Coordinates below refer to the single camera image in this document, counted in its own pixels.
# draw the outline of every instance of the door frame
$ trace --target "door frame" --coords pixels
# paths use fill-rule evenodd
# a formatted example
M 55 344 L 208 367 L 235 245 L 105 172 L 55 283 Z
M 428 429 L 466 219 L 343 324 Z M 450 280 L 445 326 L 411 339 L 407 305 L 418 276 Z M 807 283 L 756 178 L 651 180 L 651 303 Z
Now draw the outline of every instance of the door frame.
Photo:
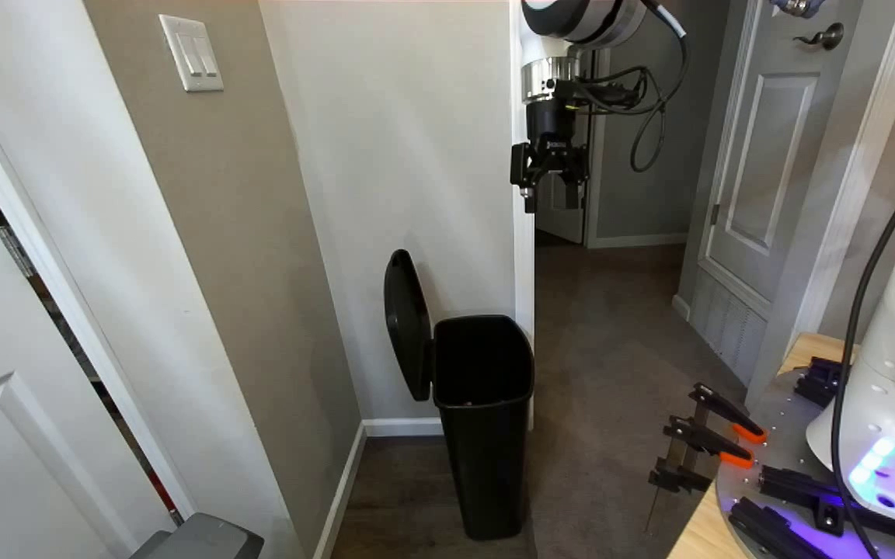
M 521 8 L 509 8 L 509 143 L 529 141 L 526 107 L 521 107 L 521 37 L 531 35 L 521 23 Z M 537 260 L 537 223 L 526 212 L 521 194 L 509 184 L 509 151 L 499 160 L 499 175 L 509 189 L 509 222 L 512 222 L 512 324 L 529 337 L 536 347 L 536 260 Z
M 27 205 L 27 194 L 17 180 L 17 172 L 6 166 L 10 160 L 0 150 L 0 212 L 6 214 L 17 239 L 21 244 L 24 255 L 36 266 L 43 287 L 49 289 L 52 303 L 59 305 L 66 324 L 73 326 L 75 339 L 80 342 L 83 353 L 89 357 L 93 370 L 98 373 L 113 404 L 118 408 L 122 421 L 133 433 L 143 456 L 162 479 L 166 492 L 170 493 L 177 513 L 185 518 L 197 513 L 191 493 L 183 492 L 177 472 L 169 464 L 169 454 L 156 440 L 148 423 L 143 421 L 126 381 L 123 370 L 118 367 L 113 347 L 98 337 L 89 312 L 83 308 L 78 287 L 73 283 L 66 265 L 52 255 L 36 214 Z

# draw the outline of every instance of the black trash can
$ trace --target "black trash can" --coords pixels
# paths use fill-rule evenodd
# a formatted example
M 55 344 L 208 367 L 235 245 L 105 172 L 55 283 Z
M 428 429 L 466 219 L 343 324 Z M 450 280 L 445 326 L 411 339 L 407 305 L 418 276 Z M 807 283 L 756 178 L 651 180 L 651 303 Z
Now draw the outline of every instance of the black trash can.
M 454 489 L 473 541 L 512 537 L 526 518 L 526 429 L 536 362 L 509 317 L 458 317 L 428 333 L 407 251 L 384 266 L 384 326 L 418 402 L 441 409 Z

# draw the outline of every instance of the gray object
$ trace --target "gray object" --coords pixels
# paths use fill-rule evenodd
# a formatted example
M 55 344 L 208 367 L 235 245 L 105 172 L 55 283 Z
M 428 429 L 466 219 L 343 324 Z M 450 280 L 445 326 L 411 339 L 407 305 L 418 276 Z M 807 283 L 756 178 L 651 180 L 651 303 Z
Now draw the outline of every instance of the gray object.
M 255 559 L 265 541 L 233 523 L 197 513 L 175 533 L 151 533 L 133 559 Z

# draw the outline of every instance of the blue light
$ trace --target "blue light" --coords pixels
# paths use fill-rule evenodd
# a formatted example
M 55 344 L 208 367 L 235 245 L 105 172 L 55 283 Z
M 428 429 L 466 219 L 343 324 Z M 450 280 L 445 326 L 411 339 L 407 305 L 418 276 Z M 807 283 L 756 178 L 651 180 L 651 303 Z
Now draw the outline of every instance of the blue light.
M 856 492 L 862 501 L 880 502 L 875 472 L 890 464 L 891 454 L 895 454 L 895 438 L 880 438 L 880 440 L 862 456 L 862 464 L 852 468 L 848 482 L 852 482 L 852 492 Z

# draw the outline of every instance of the trash can lid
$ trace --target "trash can lid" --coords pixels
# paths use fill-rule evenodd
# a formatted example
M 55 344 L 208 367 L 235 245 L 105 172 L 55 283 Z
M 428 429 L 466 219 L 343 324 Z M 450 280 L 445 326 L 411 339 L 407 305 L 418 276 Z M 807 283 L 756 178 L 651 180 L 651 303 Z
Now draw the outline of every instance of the trash can lid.
M 384 330 L 413 402 L 428 402 L 433 339 L 424 289 L 411 251 L 398 249 L 384 266 Z

